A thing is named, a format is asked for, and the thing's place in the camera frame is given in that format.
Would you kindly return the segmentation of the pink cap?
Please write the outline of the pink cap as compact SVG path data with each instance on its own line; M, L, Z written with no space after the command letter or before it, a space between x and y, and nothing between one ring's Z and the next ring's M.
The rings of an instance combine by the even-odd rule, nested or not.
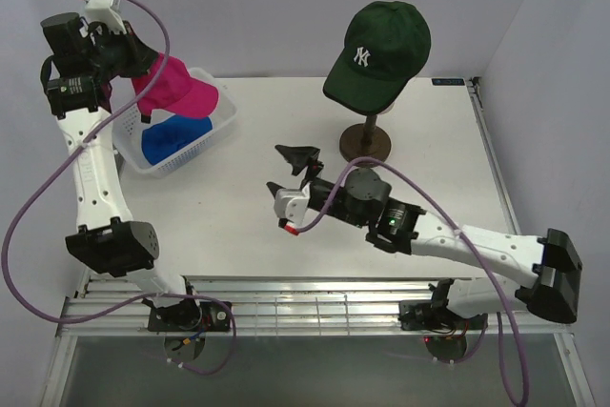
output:
M153 87L136 106L143 123L150 124L155 110L164 110L191 119L208 117L216 108L219 90L192 77L185 64L170 56Z

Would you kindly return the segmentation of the dark green NY cap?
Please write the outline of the dark green NY cap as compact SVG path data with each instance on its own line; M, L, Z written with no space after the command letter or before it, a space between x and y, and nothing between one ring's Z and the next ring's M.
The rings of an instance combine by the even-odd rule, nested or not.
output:
M421 12L403 1L374 1L351 20L323 94L364 116L386 111L426 65L432 48Z

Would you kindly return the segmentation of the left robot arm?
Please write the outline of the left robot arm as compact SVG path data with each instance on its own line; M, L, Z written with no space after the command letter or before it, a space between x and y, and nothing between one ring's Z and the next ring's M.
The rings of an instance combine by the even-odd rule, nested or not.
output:
M159 53L146 46L129 23L114 32L77 12L44 19L52 50L41 67L43 92L70 153L78 200L77 231L66 238L69 253L99 274L126 277L147 294L144 302L164 323L191 330L202 308L182 276L159 269L153 225L132 217L120 187L111 128L112 80L151 77Z

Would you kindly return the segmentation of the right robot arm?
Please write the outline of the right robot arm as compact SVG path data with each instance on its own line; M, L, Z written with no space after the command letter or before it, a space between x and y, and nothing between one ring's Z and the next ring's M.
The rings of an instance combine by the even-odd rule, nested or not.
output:
M267 185L281 229L294 235L310 231L314 224L304 218L315 211L316 221L329 216L365 229L366 241L385 253L442 258L485 272L481 278L441 279L430 287L429 299L400 306L403 329L479 329L484 315L513 310L558 324L577 321L583 266L567 233L503 234L459 225L437 203L425 210L393 198L372 157L353 160L331 183L320 176L318 148L275 149L292 174L303 177L296 189Z

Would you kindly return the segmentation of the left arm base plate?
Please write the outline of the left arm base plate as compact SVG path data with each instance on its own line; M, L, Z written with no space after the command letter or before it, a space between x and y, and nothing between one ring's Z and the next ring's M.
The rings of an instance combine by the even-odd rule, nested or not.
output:
M182 299L168 307L154 307L148 299L144 303L151 306L147 324L149 332L227 332L232 328L228 313L232 303L228 301L224 306L195 299Z

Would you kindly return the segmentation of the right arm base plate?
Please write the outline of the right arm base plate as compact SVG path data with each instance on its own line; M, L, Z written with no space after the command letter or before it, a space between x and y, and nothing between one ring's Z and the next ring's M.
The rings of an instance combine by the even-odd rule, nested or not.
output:
M431 301L398 303L398 321L403 331L430 331L441 334L470 330L482 330L488 315L480 314L470 318L461 317L445 306L434 307Z

